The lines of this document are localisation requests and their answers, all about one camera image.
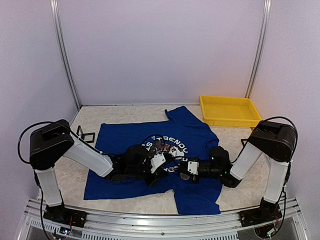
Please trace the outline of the round patterned brooch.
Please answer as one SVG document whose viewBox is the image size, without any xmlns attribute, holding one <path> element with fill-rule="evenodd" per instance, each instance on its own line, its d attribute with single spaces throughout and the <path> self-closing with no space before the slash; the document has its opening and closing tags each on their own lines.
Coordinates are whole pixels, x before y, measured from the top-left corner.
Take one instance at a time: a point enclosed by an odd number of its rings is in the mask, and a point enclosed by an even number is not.
<svg viewBox="0 0 320 240">
<path fill-rule="evenodd" d="M 190 179 L 190 176 L 184 173 L 180 173 L 180 178 L 184 181 L 187 181 Z"/>
</svg>

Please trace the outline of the blue printed t-shirt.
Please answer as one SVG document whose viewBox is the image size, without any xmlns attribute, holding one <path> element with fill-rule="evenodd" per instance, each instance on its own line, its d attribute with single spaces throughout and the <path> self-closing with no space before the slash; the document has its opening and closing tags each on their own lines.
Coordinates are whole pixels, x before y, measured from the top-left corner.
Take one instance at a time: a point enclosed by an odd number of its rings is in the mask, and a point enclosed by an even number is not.
<svg viewBox="0 0 320 240">
<path fill-rule="evenodd" d="M 178 165 L 198 157 L 201 161 L 210 159 L 210 149 L 219 144 L 218 137 L 210 127 L 193 115 L 185 106 L 165 110 L 167 120 L 144 123 L 103 123 L 95 147 L 108 154 L 123 154 L 132 145 L 142 145 L 153 150 L 154 142 L 164 138 L 164 152 L 175 157 L 163 169 L 168 176 L 154 186 L 147 187 L 144 180 L 129 178 L 123 182 L 110 182 L 89 171 L 84 190 L 84 200 L 115 200 L 174 192 L 177 212 L 180 215 L 218 215 L 216 203 L 222 191 L 217 179 L 204 178 L 199 183 L 183 180 L 175 171 Z"/>
</svg>

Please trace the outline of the black brooch box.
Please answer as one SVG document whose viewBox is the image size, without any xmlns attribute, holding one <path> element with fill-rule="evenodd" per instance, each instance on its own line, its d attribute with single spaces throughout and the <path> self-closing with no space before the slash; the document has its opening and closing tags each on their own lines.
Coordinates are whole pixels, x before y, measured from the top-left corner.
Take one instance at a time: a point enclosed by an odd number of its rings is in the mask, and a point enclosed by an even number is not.
<svg viewBox="0 0 320 240">
<path fill-rule="evenodd" d="M 241 144 L 242 144 L 243 146 L 245 146 L 245 144 L 246 144 L 246 142 L 248 141 L 248 139 L 247 139 L 247 138 L 242 138 L 240 141 L 241 141 Z"/>
</svg>

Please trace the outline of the yellow plastic tray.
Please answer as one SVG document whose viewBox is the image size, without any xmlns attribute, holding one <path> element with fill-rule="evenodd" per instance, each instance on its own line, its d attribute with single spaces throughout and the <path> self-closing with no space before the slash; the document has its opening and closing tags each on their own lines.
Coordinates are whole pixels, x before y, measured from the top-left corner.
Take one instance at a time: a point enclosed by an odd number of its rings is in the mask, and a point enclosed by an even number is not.
<svg viewBox="0 0 320 240">
<path fill-rule="evenodd" d="M 199 101 L 209 126 L 254 128 L 262 120 L 249 98 L 201 95 Z"/>
</svg>

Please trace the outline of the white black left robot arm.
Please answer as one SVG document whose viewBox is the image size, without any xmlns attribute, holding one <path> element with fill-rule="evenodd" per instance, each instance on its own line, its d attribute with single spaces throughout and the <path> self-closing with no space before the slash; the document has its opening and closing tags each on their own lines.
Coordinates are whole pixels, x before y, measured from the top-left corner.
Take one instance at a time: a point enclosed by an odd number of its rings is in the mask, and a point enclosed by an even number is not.
<svg viewBox="0 0 320 240">
<path fill-rule="evenodd" d="M 55 173 L 56 162 L 61 158 L 73 160 L 109 182 L 132 178 L 144 180 L 152 187 L 168 176 L 162 168 L 166 162 L 163 152 L 150 153 L 141 144 L 135 144 L 121 154 L 104 153 L 74 133 L 64 119 L 39 125 L 41 127 L 30 134 L 29 164 L 46 200 L 46 213 L 61 223 L 70 218 Z"/>
</svg>

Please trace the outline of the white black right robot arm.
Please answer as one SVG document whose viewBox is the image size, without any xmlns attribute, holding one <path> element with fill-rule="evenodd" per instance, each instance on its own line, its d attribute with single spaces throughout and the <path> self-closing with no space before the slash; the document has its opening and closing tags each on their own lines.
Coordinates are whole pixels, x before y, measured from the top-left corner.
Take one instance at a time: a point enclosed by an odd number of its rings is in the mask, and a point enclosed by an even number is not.
<svg viewBox="0 0 320 240">
<path fill-rule="evenodd" d="M 194 183 L 201 178 L 211 178 L 219 180 L 227 188 L 236 188 L 257 160 L 262 155 L 266 156 L 269 175 L 264 195 L 255 212 L 260 222 L 266 222 L 279 206 L 297 144 L 298 130 L 295 124 L 284 116 L 274 116 L 256 125 L 234 161 L 230 161 L 229 153 L 223 147 L 215 146 L 209 151 L 208 161 L 200 161 L 197 157 L 181 157 L 176 172 L 191 177 Z"/>
</svg>

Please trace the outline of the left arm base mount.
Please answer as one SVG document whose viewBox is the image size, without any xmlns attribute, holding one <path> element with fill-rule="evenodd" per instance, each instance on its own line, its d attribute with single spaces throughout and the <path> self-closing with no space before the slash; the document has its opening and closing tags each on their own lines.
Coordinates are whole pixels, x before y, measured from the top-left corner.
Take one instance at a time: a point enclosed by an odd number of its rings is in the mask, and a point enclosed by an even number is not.
<svg viewBox="0 0 320 240">
<path fill-rule="evenodd" d="M 65 208 L 63 210 L 46 209 L 43 214 L 44 219 L 55 223 L 68 225 L 71 227 L 84 228 L 87 213 L 85 211 Z"/>
</svg>

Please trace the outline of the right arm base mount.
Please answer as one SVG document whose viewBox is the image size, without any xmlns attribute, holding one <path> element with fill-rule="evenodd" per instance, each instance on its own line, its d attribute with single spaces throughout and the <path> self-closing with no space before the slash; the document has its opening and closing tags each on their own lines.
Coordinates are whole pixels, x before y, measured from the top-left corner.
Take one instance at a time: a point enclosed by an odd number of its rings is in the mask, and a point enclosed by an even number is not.
<svg viewBox="0 0 320 240">
<path fill-rule="evenodd" d="M 271 212 L 266 208 L 253 208 L 249 210 L 243 210 L 239 213 L 240 223 L 242 227 L 249 227 L 266 223 L 269 221 L 280 219 L 282 217 L 280 209 L 276 209 Z"/>
</svg>

